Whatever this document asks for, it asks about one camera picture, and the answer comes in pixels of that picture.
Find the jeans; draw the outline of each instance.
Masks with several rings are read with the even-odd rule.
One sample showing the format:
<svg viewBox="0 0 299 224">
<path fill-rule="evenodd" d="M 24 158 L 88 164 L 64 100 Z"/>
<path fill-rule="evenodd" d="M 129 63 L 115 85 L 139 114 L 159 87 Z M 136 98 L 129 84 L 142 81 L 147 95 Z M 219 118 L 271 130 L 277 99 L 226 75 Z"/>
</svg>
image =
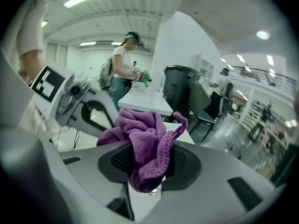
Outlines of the jeans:
<svg viewBox="0 0 299 224">
<path fill-rule="evenodd" d="M 125 81 L 127 81 L 127 79 L 113 77 L 111 82 L 109 92 L 118 111 L 120 110 L 118 101 L 123 98 L 130 90 L 130 88 L 125 85 Z"/>
</svg>

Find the white table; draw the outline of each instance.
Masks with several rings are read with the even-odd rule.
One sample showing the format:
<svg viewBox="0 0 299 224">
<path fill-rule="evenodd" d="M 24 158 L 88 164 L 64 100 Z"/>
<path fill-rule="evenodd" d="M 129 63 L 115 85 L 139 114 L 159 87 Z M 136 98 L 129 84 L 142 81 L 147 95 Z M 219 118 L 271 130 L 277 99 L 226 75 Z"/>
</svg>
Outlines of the white table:
<svg viewBox="0 0 299 224">
<path fill-rule="evenodd" d="M 167 131 L 169 131 L 169 130 L 175 131 L 181 125 L 181 124 L 173 124 L 173 123 L 167 123 L 167 122 L 163 122 L 163 123 L 166 126 Z M 194 144 L 194 142 L 187 130 L 185 130 L 182 133 L 182 135 L 177 138 L 177 140 L 183 141 L 186 143 L 190 143 L 190 144 Z"/>
<path fill-rule="evenodd" d="M 157 92 L 143 89 L 131 88 L 130 91 L 118 101 L 121 108 L 136 111 L 156 111 L 161 115 L 170 116 L 173 109 L 163 97 L 159 97 Z"/>
</svg>

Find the hand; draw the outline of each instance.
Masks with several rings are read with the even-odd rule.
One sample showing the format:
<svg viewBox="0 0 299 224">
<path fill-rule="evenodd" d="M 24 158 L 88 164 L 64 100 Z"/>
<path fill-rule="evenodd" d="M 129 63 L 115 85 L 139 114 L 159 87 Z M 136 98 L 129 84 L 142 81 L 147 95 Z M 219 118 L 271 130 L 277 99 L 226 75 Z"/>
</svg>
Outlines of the hand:
<svg viewBox="0 0 299 224">
<path fill-rule="evenodd" d="M 136 81 L 140 81 L 141 73 L 134 73 L 134 77 Z"/>
<path fill-rule="evenodd" d="M 143 81 L 145 79 L 145 73 L 141 73 L 140 81 Z"/>
</svg>

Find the green object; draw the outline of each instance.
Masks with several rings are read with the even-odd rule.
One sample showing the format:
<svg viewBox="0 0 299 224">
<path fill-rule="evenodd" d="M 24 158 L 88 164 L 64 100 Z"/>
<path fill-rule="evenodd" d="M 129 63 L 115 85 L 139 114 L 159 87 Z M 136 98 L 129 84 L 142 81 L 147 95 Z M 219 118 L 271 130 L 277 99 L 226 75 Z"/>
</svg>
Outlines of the green object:
<svg viewBox="0 0 299 224">
<path fill-rule="evenodd" d="M 146 85 L 146 87 L 149 86 L 148 82 L 151 82 L 151 81 L 152 81 L 152 79 L 150 78 L 150 75 L 148 73 L 145 73 L 145 79 L 142 82 Z"/>
</svg>

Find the backpack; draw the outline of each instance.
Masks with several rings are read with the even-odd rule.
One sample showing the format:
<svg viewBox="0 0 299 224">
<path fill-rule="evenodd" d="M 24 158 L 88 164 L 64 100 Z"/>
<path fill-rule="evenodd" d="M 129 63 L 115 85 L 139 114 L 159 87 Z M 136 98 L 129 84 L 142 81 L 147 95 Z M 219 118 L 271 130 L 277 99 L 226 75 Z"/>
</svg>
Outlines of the backpack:
<svg viewBox="0 0 299 224">
<path fill-rule="evenodd" d="M 105 89 L 111 86 L 111 80 L 113 76 L 113 64 L 112 57 L 108 58 L 105 64 L 101 67 L 100 73 L 100 87 Z"/>
</svg>

